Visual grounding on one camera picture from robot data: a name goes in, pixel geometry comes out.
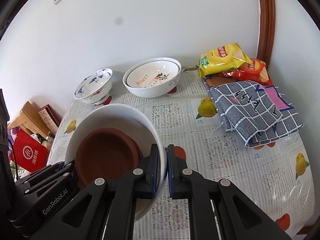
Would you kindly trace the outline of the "fruit print tablecloth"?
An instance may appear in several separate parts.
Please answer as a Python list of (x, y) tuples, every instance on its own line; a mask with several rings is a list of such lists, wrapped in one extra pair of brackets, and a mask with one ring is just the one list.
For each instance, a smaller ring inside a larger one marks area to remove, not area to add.
[[(296, 179), (298, 154), (309, 161), (299, 133), (262, 148), (245, 148), (236, 132), (226, 133), (216, 114), (196, 119), (202, 99), (208, 98), (196, 71), (183, 71), (177, 92), (145, 99), (132, 95), (122, 81), (113, 83), (111, 103), (130, 105), (153, 123), (164, 146), (174, 144), (185, 150), (188, 167), (204, 178), (229, 179), (280, 228), (294, 237), (315, 210), (310, 164)], [(72, 120), (82, 119), (100, 106), (72, 101), (67, 109), (48, 158), (48, 164), (65, 160), (72, 136), (64, 135)], [(172, 200), (168, 180), (159, 200), (135, 222), (133, 239), (190, 239), (187, 200)]]

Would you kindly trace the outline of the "lemon print inner bowl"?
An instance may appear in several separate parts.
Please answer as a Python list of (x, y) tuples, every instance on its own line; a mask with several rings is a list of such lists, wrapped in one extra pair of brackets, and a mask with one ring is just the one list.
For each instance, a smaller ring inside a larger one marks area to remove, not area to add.
[(153, 61), (133, 70), (128, 75), (126, 83), (133, 88), (158, 86), (173, 79), (179, 70), (179, 66), (171, 61)]

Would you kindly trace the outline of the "brown clay dish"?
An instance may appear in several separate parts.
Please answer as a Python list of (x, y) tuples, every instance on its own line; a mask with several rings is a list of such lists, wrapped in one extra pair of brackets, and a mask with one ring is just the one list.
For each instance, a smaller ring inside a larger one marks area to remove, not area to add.
[(100, 128), (81, 142), (75, 156), (75, 168), (84, 187), (97, 178), (115, 180), (138, 167), (143, 154), (138, 144), (115, 128)]

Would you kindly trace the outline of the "grey checked folded cloth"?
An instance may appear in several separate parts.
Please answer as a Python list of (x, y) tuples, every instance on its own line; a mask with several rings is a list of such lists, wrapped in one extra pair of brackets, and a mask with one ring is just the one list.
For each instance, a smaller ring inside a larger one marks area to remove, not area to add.
[(226, 132), (237, 132), (246, 148), (264, 146), (299, 132), (304, 122), (275, 85), (236, 81), (214, 86), (203, 79)]

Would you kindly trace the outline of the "red chip bag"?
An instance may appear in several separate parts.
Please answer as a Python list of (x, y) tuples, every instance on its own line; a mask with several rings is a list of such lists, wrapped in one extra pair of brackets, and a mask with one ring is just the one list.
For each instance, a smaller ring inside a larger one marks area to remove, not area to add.
[(254, 81), (267, 86), (273, 85), (267, 72), (267, 64), (259, 59), (251, 59), (250, 63), (245, 62), (238, 69), (221, 72), (218, 76), (238, 81)]

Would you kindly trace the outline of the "yellow chip bag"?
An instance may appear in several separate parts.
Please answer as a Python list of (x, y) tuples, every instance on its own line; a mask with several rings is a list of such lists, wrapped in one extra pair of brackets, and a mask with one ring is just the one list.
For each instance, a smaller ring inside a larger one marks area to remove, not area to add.
[(250, 58), (237, 43), (220, 46), (200, 55), (199, 77), (236, 70), (250, 62)]

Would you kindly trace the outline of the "large white bowl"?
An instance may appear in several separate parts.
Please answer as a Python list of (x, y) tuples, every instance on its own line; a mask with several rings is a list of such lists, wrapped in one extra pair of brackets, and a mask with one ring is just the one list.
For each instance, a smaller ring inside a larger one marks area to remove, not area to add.
[[(173, 79), (171, 79), (168, 82), (165, 82), (161, 85), (158, 85), (158, 86), (153, 86), (153, 87), (149, 87), (149, 88), (133, 88), (133, 87), (130, 87), (127, 85), (127, 83), (126, 83), (127, 77), (133, 70), (135, 70), (137, 67), (139, 67), (145, 63), (149, 63), (149, 62), (153, 62), (153, 61), (171, 61), (173, 63), (176, 63), (179, 66), (180, 70), (179, 70), (178, 74)], [(171, 90), (173, 90), (177, 86), (177, 84), (180, 80), (181, 71), (182, 71), (182, 66), (181, 66), (180, 62), (178, 62), (176, 59), (172, 59), (172, 58), (168, 58), (168, 57), (157, 57), (157, 58), (153, 58), (153, 59), (148, 59), (148, 60), (139, 62), (139, 63), (135, 64), (133, 67), (131, 67), (123, 76), (123, 84), (125, 85), (127, 90), (129, 92), (131, 92), (133, 95), (136, 95), (141, 98), (155, 98), (155, 97), (159, 97), (164, 94), (167, 94), (168, 92), (170, 92)]]

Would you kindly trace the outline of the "red paper bag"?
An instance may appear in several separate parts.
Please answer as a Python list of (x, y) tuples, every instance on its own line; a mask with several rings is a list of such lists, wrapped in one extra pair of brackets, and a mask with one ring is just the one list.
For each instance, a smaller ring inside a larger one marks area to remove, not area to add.
[(47, 148), (24, 130), (20, 128), (9, 130), (8, 139), (14, 147), (16, 163), (19, 167), (32, 173), (47, 165)]

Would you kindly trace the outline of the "blue crane pattern bowl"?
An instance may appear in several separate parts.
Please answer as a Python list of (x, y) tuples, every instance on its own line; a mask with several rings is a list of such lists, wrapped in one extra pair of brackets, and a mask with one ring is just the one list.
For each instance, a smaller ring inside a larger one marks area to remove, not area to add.
[(76, 87), (73, 98), (87, 104), (102, 104), (110, 96), (113, 71), (103, 68), (84, 78)]

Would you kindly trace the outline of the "patterned red book box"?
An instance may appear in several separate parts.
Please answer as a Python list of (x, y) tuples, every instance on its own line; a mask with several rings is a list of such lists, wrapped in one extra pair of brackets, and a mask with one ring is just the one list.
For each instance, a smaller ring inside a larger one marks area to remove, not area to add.
[(62, 120), (61, 116), (59, 116), (49, 104), (41, 107), (38, 115), (50, 132), (56, 135)]

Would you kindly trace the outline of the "wooden side shelf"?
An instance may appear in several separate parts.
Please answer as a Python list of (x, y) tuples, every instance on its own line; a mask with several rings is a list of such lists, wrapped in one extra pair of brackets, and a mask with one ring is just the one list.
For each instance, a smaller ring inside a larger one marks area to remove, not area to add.
[(24, 130), (29, 135), (40, 134), (43, 138), (46, 138), (50, 133), (49, 128), (40, 118), (38, 111), (29, 101), (23, 105), (19, 114), (8, 124), (8, 130), (16, 127)]

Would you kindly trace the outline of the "brown wooden door frame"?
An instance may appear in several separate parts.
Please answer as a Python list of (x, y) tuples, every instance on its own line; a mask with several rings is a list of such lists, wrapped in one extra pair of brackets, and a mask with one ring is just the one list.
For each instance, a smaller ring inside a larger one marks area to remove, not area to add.
[(275, 0), (259, 0), (259, 4), (260, 28), (257, 58), (269, 65), (276, 27), (276, 3)]

